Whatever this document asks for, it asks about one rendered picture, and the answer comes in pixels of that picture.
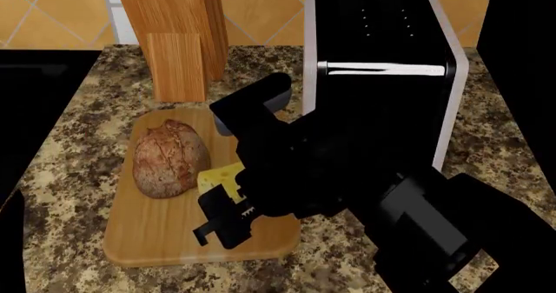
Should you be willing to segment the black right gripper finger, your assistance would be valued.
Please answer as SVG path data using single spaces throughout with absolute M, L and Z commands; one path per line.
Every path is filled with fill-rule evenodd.
M 207 222 L 193 230 L 199 245 L 209 242 L 207 235 L 214 232 L 223 248 L 232 250 L 247 241 L 251 224 L 261 213 L 247 199 L 236 203 L 223 186 L 216 186 L 198 198 Z
M 258 120 L 284 110 L 292 96 L 292 80 L 286 73 L 272 73 L 209 105 L 221 136 L 240 133 Z

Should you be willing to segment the yellow cheese wedge with holes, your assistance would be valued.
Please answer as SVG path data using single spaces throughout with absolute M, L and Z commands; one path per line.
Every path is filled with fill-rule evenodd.
M 197 189 L 199 195 L 212 190 L 218 185 L 222 185 L 227 195 L 235 202 L 239 203 L 245 198 L 240 196 L 238 190 L 240 185 L 235 181 L 239 172 L 244 170 L 241 162 L 230 164 L 214 170 L 205 170 L 197 175 Z

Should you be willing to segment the wooden cutting board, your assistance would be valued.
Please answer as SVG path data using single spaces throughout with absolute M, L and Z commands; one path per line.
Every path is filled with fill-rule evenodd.
M 132 176 L 137 141 L 149 128 L 167 119 L 196 130 L 209 150 L 213 167 L 239 160 L 236 139 L 219 135 L 210 110 L 154 110 L 139 117 L 134 122 L 104 234 L 106 257 L 121 266 L 143 267 L 279 258 L 294 250 L 301 237 L 301 223 L 294 216 L 256 218 L 251 224 L 252 236 L 227 250 L 215 234 L 208 235 L 207 245 L 197 242 L 193 230 L 207 221 L 197 202 L 197 190 L 165 199 L 141 193 Z

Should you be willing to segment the round brown bread loaf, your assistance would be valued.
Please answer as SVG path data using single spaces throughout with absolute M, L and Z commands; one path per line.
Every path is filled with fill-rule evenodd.
M 171 198 L 197 188 L 199 173 L 210 167 L 209 150 L 194 128 L 168 119 L 138 139 L 132 172 L 145 196 Z

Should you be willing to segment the wooden knife block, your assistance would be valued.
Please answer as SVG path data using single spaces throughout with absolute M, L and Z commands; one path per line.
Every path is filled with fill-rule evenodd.
M 204 102 L 222 79 L 228 36 L 221 0 L 121 0 L 158 102 Z

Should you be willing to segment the black and silver toaster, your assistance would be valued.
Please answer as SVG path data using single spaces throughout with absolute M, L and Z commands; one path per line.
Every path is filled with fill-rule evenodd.
M 469 62 L 439 0 L 305 0 L 303 112 L 360 126 L 375 162 L 440 169 Z

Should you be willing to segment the black cooktop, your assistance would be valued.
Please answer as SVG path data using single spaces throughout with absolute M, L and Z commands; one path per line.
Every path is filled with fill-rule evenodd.
M 100 50 L 0 50 L 0 205 L 17 185 Z

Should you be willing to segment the black appliance panel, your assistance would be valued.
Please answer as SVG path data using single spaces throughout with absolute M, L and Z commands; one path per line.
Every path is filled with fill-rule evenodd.
M 556 183 L 556 0 L 489 0 L 477 47 L 549 183 Z

